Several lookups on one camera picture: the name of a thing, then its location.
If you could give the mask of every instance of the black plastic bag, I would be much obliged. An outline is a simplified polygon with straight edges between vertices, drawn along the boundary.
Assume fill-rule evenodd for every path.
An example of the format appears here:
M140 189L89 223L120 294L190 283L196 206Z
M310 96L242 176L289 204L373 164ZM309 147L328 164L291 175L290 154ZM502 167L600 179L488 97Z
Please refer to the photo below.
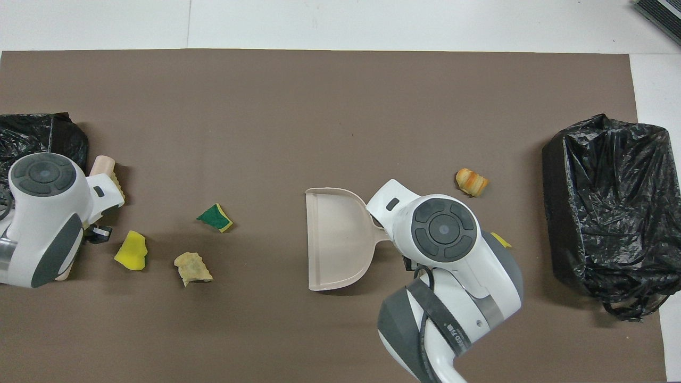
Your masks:
M85 170L88 147L85 133L66 112L0 115L0 190L9 189L10 166L25 155L57 153Z
M681 290L681 196L666 129L600 114L555 135L542 162L559 280L620 320L641 320Z

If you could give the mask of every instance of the green sponge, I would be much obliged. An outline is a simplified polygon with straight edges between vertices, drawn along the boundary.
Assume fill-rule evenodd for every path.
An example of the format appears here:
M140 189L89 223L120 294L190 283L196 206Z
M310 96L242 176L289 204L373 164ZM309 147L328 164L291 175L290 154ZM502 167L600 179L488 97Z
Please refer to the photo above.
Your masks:
M225 232L231 225L232 221L227 218L227 215L219 204L212 205L208 210L204 211L203 214L199 215L196 219L211 225L212 227L220 230L220 232Z

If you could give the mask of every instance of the brown paper mat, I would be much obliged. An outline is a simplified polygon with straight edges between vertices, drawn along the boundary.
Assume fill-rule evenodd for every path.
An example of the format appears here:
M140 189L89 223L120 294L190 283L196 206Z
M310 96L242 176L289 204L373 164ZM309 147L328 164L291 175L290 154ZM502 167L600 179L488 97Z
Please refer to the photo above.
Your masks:
M469 382L664 380L656 315L617 322L551 274L542 145L604 112L636 121L624 55L154 50L4 52L0 112L68 111L129 204L72 278L0 286L0 381L413 382L381 301L411 274L390 244L335 292L307 289L304 191L368 200L395 178L462 198L512 245L524 306L457 360ZM453 174L491 180L465 198ZM220 203L234 227L195 218ZM147 237L142 272L112 260ZM172 261L215 281L184 288Z

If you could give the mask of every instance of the beige dustpan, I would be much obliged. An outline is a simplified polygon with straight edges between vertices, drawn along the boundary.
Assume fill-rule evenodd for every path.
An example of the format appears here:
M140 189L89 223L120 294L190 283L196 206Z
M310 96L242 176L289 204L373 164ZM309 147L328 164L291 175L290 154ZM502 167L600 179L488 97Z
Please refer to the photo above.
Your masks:
M305 191L308 283L312 291L342 288L361 278L376 244L388 241L364 201L352 191L318 187Z

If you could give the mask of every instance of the yellow sponge piece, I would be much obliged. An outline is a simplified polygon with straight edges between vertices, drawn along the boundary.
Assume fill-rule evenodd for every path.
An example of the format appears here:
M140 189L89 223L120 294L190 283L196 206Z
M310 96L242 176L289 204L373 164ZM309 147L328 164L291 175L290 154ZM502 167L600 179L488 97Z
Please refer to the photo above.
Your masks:
M501 238L501 235L499 235L499 234L497 234L497 233L495 233L495 232L491 232L490 234L493 235L493 236L496 238L496 240L499 241L499 243L500 243L503 247L506 247L507 249L508 249L509 247L513 247L513 246L511 246L510 243L504 241L504 239Z
M140 233L130 230L114 260L130 270L142 270L147 253L144 240Z

